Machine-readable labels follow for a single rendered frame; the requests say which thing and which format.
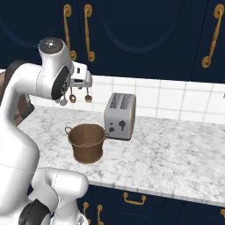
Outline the navy drawer front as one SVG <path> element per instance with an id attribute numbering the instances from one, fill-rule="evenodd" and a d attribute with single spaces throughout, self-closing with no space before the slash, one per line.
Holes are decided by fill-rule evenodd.
<path id="1" fill-rule="evenodd" d="M 176 225 L 225 225 L 222 209 L 225 207 L 183 201 Z"/>
<path id="2" fill-rule="evenodd" d="M 128 193 L 128 199 L 142 201 L 142 195 L 147 197 L 144 205 L 136 206 L 124 201 L 123 192 Z M 117 191 L 114 194 L 114 219 L 112 225 L 176 225 L 179 205 L 176 200 L 147 195 L 145 193 Z"/>

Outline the navy cabinet door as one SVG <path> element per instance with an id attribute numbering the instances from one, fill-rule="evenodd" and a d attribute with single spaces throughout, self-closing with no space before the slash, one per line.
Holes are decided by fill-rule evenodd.
<path id="1" fill-rule="evenodd" d="M 0 0 L 0 69 L 23 60 L 41 64 L 38 43 L 46 37 L 66 41 L 63 7 L 77 13 L 77 0 Z"/>
<path id="2" fill-rule="evenodd" d="M 207 0 L 78 0 L 80 31 L 86 42 L 80 60 L 93 75 L 189 81 L 200 40 Z"/>
<path id="3" fill-rule="evenodd" d="M 114 190 L 108 187 L 93 185 L 91 187 L 93 213 L 98 225 L 98 205 L 103 206 L 100 213 L 101 221 L 104 225 L 112 225 L 109 220 L 113 218 L 113 203 L 114 203 Z"/>
<path id="4" fill-rule="evenodd" d="M 89 225 L 95 225 L 94 218 L 93 218 L 92 199 L 89 194 L 85 194 L 82 198 L 77 200 L 78 208 L 82 214 L 83 214 L 83 203 L 84 202 L 89 203 L 89 207 L 86 210 L 87 218 L 91 220 L 91 224 L 89 224 Z"/>
<path id="5" fill-rule="evenodd" d="M 212 57 L 211 65 L 204 69 L 202 59 L 208 56 L 217 20 L 214 8 L 217 4 L 225 6 L 225 0 L 207 0 L 206 13 L 200 33 L 200 43 L 192 71 L 192 80 L 202 83 L 225 83 L 225 11 L 221 19 L 221 27 Z"/>

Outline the navy upper cabinet door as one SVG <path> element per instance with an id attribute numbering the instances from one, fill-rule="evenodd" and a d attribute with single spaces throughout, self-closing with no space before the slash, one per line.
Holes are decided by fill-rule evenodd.
<path id="1" fill-rule="evenodd" d="M 80 31 L 86 42 L 80 60 L 93 75 L 189 81 L 200 40 L 207 0 L 78 0 Z"/>
<path id="2" fill-rule="evenodd" d="M 63 7 L 77 13 L 77 0 L 0 0 L 0 69 L 23 60 L 41 64 L 38 43 L 46 37 L 66 41 Z"/>
<path id="3" fill-rule="evenodd" d="M 217 4 L 225 6 L 225 0 L 207 0 L 206 13 L 200 33 L 200 43 L 192 71 L 192 80 L 202 83 L 225 83 L 225 11 L 221 19 L 221 27 L 212 57 L 211 65 L 204 69 L 202 59 L 208 56 L 217 20 L 214 8 Z"/>

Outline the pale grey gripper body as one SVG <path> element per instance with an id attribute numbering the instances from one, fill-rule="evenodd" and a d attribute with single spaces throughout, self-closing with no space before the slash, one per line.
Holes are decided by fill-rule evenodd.
<path id="1" fill-rule="evenodd" d="M 71 87 L 88 87 L 92 86 L 92 75 L 90 72 L 86 74 L 86 78 L 82 80 L 81 78 L 76 77 L 73 75 L 70 79 L 70 86 Z"/>

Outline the brown woven basket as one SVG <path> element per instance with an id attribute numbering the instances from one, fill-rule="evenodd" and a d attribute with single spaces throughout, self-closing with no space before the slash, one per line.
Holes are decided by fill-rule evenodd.
<path id="1" fill-rule="evenodd" d="M 79 163 L 95 163 L 103 155 L 105 130 L 97 124 L 80 124 L 65 127 L 73 156 Z"/>

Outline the silver two-slot toaster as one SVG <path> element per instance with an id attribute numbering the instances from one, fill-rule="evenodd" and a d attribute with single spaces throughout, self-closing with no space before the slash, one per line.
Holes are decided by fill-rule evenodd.
<path id="1" fill-rule="evenodd" d="M 134 130 L 136 96 L 114 92 L 105 108 L 105 133 L 108 138 L 130 140 Z"/>

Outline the navy lower cabinet door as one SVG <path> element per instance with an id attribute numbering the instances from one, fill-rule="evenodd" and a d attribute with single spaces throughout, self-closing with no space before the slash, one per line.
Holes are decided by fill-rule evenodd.
<path id="1" fill-rule="evenodd" d="M 112 225 L 109 220 L 113 218 L 113 203 L 114 203 L 114 190 L 108 187 L 93 185 L 91 187 L 93 213 L 98 225 L 98 205 L 103 206 L 100 213 L 101 221 L 104 225 Z"/>
<path id="2" fill-rule="evenodd" d="M 78 208 L 82 214 L 83 214 L 83 203 L 84 202 L 89 203 L 89 207 L 86 210 L 87 218 L 91 220 L 91 224 L 89 224 L 89 225 L 95 225 L 94 218 L 93 218 L 92 199 L 89 194 L 85 194 L 82 198 L 77 200 Z"/>

